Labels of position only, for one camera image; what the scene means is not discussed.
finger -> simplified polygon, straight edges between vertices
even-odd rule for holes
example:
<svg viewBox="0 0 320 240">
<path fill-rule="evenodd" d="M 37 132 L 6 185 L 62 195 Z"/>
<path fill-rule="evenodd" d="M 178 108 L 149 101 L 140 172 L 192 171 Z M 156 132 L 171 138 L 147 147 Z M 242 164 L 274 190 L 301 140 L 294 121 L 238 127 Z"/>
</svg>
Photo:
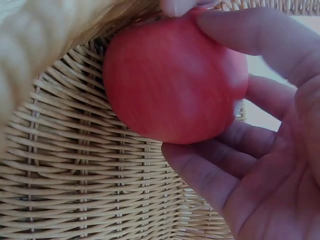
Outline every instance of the finger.
<svg viewBox="0 0 320 240">
<path fill-rule="evenodd" d="M 253 156 L 236 151 L 215 139 L 197 143 L 194 149 L 202 158 L 240 180 L 257 161 Z"/>
<path fill-rule="evenodd" d="M 162 153 L 174 171 L 220 215 L 239 179 L 196 154 L 190 145 L 164 143 Z"/>
<path fill-rule="evenodd" d="M 207 11 L 199 27 L 218 43 L 266 63 L 297 87 L 320 74 L 320 37 L 279 10 Z"/>
<path fill-rule="evenodd" d="M 274 131 L 236 120 L 217 139 L 230 148 L 259 159 L 270 151 L 275 136 Z"/>
<path fill-rule="evenodd" d="M 181 17 L 195 6 L 214 5 L 219 2 L 219 0 L 160 0 L 160 7 L 169 17 Z"/>
<path fill-rule="evenodd" d="M 294 102 L 296 89 L 266 77 L 251 75 L 246 99 L 282 121 L 288 107 Z"/>
</svg>

hand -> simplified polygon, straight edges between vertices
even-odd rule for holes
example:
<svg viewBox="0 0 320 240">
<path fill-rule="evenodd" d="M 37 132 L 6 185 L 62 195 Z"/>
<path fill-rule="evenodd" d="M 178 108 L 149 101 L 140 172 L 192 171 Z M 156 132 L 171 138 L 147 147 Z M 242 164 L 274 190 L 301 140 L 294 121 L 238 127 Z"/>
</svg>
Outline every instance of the hand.
<svg viewBox="0 0 320 240">
<path fill-rule="evenodd" d="M 211 6 L 220 0 L 160 0 L 163 12 L 169 17 L 180 17 L 195 6 Z"/>
<path fill-rule="evenodd" d="M 297 88 L 250 76 L 246 98 L 281 120 L 278 132 L 235 121 L 215 139 L 163 144 L 163 155 L 235 239 L 320 239 L 320 36 L 267 8 L 207 12 L 198 24 Z"/>
</svg>

woven rattan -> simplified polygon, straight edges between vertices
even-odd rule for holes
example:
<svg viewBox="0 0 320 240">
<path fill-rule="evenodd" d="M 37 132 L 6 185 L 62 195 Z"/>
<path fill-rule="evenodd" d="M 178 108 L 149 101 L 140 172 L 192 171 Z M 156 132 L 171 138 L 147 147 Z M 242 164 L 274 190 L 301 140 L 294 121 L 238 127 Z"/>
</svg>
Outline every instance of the woven rattan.
<svg viewBox="0 0 320 240">
<path fill-rule="evenodd" d="M 0 239 L 232 239 L 224 220 L 169 167 L 161 143 L 131 132 L 108 104 L 101 80 L 108 42 L 131 19 L 159 10 L 157 0 L 119 2 L 66 43 L 11 115 L 0 161 Z M 318 0 L 217 8 L 258 6 L 320 14 Z M 244 108 L 238 118 L 245 119 Z"/>
</svg>

wicker basket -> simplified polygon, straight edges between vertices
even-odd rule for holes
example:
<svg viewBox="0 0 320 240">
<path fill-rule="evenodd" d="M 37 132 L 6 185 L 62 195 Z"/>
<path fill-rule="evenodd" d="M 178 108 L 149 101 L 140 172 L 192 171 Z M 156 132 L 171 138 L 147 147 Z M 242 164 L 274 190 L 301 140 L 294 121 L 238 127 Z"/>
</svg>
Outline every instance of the wicker basket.
<svg viewBox="0 0 320 240">
<path fill-rule="evenodd" d="M 24 42 L 29 44 L 29 75 L 43 73 L 6 124 L 0 239 L 232 239 L 224 220 L 168 166 L 161 143 L 127 129 L 104 93 L 102 61 L 110 38 L 131 19 L 157 12 L 158 1 L 104 1 L 110 3 L 105 9 L 66 24 L 66 29 L 76 26 L 67 38 L 48 32 L 56 41 L 52 49 L 38 44 L 32 54 L 37 39 Z M 21 11 L 36 2 L 41 1 L 29 0 Z M 311 16 L 320 14 L 319 5 L 318 0 L 248 0 L 219 6 L 224 11 L 264 6 Z M 0 40 L 1 31 L 23 17 L 18 12 L 8 18 Z M 45 20 L 54 26 L 68 18 L 47 15 Z M 19 79 L 18 73 L 10 74 Z M 15 86 L 17 96 L 27 92 L 29 75 L 24 75 L 23 87 Z M 245 119 L 244 108 L 238 118 Z"/>
</svg>

red apple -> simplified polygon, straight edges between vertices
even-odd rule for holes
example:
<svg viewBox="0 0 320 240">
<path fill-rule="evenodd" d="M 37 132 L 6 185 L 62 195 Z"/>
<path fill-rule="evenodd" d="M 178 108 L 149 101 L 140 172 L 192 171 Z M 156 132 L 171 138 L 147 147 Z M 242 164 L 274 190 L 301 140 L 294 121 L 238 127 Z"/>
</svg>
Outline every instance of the red apple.
<svg viewBox="0 0 320 240">
<path fill-rule="evenodd" d="M 192 144 L 221 134 L 234 121 L 248 85 L 246 56 L 205 35 L 198 14 L 133 24 L 108 46 L 106 94 L 132 131 Z"/>
</svg>

